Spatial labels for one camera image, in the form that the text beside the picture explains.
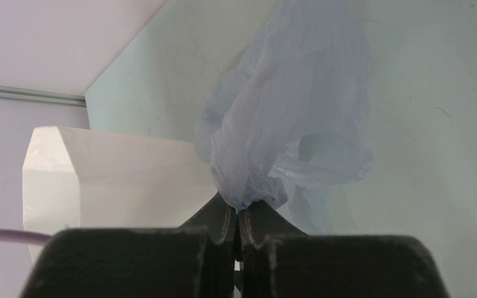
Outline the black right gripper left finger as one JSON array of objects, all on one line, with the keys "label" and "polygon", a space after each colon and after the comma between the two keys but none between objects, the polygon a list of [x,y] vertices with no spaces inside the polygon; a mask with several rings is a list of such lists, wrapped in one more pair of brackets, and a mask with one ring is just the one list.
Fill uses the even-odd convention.
[{"label": "black right gripper left finger", "polygon": [[176,228],[58,232],[22,297],[232,297],[235,223],[216,195]]}]

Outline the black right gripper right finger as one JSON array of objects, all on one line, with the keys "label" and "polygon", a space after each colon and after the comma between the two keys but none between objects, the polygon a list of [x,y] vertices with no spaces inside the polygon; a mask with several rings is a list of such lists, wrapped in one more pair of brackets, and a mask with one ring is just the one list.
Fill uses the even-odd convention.
[{"label": "black right gripper right finger", "polygon": [[238,214],[238,230],[244,297],[449,296],[411,236],[312,236],[263,201]]}]

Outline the light blue plastic trash bag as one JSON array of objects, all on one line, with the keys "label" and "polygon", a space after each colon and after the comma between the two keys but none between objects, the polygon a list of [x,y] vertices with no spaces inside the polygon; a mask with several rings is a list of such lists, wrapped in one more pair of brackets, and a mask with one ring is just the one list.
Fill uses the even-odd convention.
[{"label": "light blue plastic trash bag", "polygon": [[312,235],[328,193],[369,172],[370,51],[345,1],[281,1],[195,124],[195,149],[237,211],[265,201]]}]

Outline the white octagonal trash bin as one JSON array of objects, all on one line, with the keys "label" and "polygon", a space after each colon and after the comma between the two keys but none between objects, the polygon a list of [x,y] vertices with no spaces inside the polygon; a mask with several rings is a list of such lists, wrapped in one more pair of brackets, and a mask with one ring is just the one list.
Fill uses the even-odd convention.
[{"label": "white octagonal trash bin", "polygon": [[23,226],[178,227],[216,192],[190,142],[37,127],[22,167]]}]

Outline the left aluminium frame post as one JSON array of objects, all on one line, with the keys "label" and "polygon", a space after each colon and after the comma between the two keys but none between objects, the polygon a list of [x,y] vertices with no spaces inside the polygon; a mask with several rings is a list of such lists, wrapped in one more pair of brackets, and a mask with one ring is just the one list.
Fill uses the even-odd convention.
[{"label": "left aluminium frame post", "polygon": [[0,86],[0,99],[86,107],[84,96]]}]

